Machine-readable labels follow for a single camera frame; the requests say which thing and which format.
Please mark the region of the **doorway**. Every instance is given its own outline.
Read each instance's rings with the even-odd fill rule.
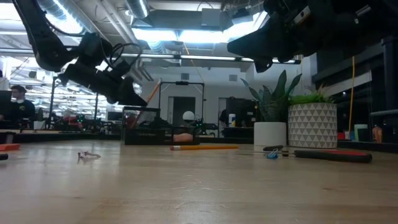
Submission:
[[[182,115],[186,111],[192,111],[195,114],[195,97],[175,96],[173,97],[173,126],[187,126],[182,119]]]

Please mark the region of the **potted plant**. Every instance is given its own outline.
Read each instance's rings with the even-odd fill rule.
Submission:
[[[326,91],[321,85],[309,95],[290,97],[290,146],[322,149],[337,146],[337,106],[325,96]]]
[[[285,146],[287,110],[289,107],[289,95],[294,87],[299,84],[301,74],[297,75],[288,89],[285,89],[287,75],[284,70],[278,79],[273,92],[265,85],[258,92],[249,86],[249,83],[242,79],[249,88],[252,96],[258,101],[261,112],[261,122],[254,123],[254,149],[262,151],[265,146]]]

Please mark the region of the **white pot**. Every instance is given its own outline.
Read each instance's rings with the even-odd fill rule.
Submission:
[[[261,151],[266,146],[286,146],[286,123],[254,123],[254,150]]]
[[[289,145],[334,149],[337,146],[337,106],[332,103],[290,106]]]

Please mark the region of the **wooden table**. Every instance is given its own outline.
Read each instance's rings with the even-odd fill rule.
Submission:
[[[77,152],[102,158],[77,161]],[[372,164],[117,141],[23,144],[0,163],[7,223],[397,223],[398,155]]]

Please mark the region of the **yellow pencil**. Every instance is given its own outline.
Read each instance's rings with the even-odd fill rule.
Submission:
[[[206,150],[206,149],[239,149],[238,145],[213,145],[213,146],[170,146],[171,151],[179,151],[179,150]]]

